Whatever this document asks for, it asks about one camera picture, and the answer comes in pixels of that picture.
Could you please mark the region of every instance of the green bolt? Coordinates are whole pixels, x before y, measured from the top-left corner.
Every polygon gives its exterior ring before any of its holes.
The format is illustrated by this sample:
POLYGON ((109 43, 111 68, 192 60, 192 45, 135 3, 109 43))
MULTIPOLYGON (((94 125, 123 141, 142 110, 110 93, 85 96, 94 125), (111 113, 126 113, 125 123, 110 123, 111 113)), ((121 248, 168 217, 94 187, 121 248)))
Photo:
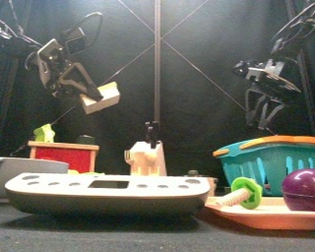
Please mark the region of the green bolt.
POLYGON ((224 196, 217 202, 218 206, 241 206, 249 210, 258 208, 262 202, 264 187, 254 179, 238 177, 232 184, 232 193, 224 196))

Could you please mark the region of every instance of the metal pole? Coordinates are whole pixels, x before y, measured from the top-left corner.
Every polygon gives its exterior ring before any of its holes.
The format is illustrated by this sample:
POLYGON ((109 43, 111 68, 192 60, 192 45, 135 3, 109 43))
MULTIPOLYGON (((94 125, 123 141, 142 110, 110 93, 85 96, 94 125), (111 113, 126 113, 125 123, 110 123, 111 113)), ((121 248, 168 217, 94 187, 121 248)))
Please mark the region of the metal pole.
POLYGON ((162 64, 162 35, 161 35, 161 14, 162 2, 155 0, 155 100, 154 120, 161 123, 161 64, 162 64))
MULTIPOLYGON (((288 11, 288 17, 292 20, 296 15, 296 7, 295 7, 295 1, 285 0, 287 4, 287 11, 288 11)), ((311 4, 309 0, 305 0, 305 7, 311 4)), ((307 60, 304 56, 304 51, 300 52, 297 56, 297 62, 299 62, 299 68, 300 68, 300 76, 301 76, 301 84, 304 89, 304 95, 305 95, 305 101, 307 101, 307 109, 308 109, 308 116, 312 126, 312 134, 315 136, 315 103, 313 100, 313 93, 312 93, 312 87, 311 87, 311 80, 309 80, 309 74, 308 74, 308 68, 307 68, 307 60)))

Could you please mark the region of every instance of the green toy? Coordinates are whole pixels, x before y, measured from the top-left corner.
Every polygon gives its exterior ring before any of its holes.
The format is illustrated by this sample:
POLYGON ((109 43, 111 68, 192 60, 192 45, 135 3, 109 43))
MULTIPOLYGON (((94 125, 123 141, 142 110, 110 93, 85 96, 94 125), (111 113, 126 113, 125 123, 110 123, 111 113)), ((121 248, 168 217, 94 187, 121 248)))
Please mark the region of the green toy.
POLYGON ((232 184, 232 193, 224 196, 216 204, 220 206, 241 206, 249 210, 258 208, 262 202, 264 187, 254 179, 238 177, 232 184))
POLYGON ((54 143, 55 131, 51 129, 51 124, 43 125, 35 130, 36 142, 54 143))

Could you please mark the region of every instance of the black table surface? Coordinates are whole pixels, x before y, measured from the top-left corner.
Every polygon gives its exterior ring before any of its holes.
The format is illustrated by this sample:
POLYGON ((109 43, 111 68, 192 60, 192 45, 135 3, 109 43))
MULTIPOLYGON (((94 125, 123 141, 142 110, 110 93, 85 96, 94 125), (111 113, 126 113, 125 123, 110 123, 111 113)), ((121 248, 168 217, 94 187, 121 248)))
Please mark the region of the black table surface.
POLYGON ((54 217, 0 202, 2 251, 315 251, 315 230, 261 230, 196 217, 54 217))

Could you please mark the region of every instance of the white object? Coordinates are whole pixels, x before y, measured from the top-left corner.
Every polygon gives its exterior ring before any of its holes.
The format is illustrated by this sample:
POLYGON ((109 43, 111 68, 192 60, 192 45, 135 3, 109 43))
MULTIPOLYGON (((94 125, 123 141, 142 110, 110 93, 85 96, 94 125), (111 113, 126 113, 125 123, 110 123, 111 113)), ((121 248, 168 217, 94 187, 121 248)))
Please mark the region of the white object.
POLYGON ((192 215, 205 206, 206 178, 24 173, 6 185, 11 204, 34 214, 192 215))
POLYGON ((91 114, 119 103, 121 93, 117 82, 101 86, 99 91, 103 96, 103 99, 101 101, 95 101, 85 94, 81 94, 83 108, 87 114, 91 114))
POLYGON ((131 150, 125 151, 125 160, 131 165, 131 175, 168 176, 164 143, 151 145, 137 142, 131 150))

